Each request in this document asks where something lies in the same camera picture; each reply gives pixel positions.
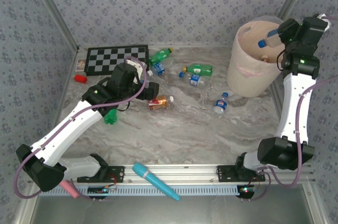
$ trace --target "marble surface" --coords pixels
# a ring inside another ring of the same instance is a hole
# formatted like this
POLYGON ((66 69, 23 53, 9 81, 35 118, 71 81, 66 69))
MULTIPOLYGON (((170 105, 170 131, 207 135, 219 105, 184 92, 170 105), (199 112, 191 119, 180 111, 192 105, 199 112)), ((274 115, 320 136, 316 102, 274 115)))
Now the marble surface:
MULTIPOLYGON (((150 49, 150 55, 159 49, 150 49)), ((82 50, 78 58, 86 57, 82 50)), ((118 121, 106 125, 100 120, 83 133, 64 157, 98 153, 110 164, 232 164, 243 152, 257 149, 261 139, 273 136, 278 118, 269 89, 256 98, 235 95, 226 82, 231 49, 179 48, 166 63, 160 94, 175 101, 165 109, 150 111, 147 101, 135 100, 118 121), (213 65, 213 75, 198 89, 180 80, 178 73, 192 62, 213 65), (226 114, 216 115, 213 104, 222 92, 229 93, 226 114)), ((86 84, 71 79, 61 118, 64 118, 86 90, 102 77, 88 77, 86 84)))

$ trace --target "plastic bucket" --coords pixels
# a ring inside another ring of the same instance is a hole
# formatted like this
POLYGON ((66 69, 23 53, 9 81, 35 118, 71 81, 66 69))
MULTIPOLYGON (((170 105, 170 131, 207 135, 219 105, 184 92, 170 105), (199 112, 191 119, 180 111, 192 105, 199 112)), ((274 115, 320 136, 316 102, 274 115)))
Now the plastic bucket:
POLYGON ((282 23, 277 17, 263 16, 243 25, 237 32, 231 51, 227 83, 232 91, 244 97, 261 95, 277 78, 277 56, 285 48, 258 47, 258 41, 282 23))

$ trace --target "chessboard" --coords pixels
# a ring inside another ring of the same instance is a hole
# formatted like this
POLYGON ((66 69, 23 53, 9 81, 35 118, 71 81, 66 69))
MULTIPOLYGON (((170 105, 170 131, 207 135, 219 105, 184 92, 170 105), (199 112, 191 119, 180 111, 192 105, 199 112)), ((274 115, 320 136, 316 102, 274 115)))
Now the chessboard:
POLYGON ((87 76, 111 75, 115 66, 132 56, 148 67, 149 50, 147 45, 89 48, 84 72, 87 76))

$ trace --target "wall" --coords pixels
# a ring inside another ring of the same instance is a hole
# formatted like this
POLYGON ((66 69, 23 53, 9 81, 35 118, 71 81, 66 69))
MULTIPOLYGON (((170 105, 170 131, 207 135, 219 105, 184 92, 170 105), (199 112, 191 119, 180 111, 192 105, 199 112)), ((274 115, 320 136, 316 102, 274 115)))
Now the wall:
POLYGON ((54 0, 78 45, 231 45, 238 27, 284 0, 54 0))
MULTIPOLYGON (((290 17, 299 21, 314 13, 338 15, 338 0, 298 0, 290 17)), ((324 33, 315 53, 321 61, 318 81, 338 72, 338 22, 324 33)), ((309 145, 315 147, 313 167, 332 223, 338 223, 338 81, 313 91, 308 117, 309 145)))
POLYGON ((73 54, 41 0, 0 3, 0 223, 12 223, 15 150, 51 129, 73 54))

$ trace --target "red block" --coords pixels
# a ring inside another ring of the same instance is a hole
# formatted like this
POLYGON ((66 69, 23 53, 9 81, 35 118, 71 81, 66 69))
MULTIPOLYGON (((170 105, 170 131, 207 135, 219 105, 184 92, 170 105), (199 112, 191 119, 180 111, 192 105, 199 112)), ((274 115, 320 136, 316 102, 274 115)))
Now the red block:
POLYGON ((77 75, 74 76, 74 80, 79 82, 79 83, 85 84, 88 79, 87 79, 86 76, 82 76, 82 75, 77 74, 77 75))

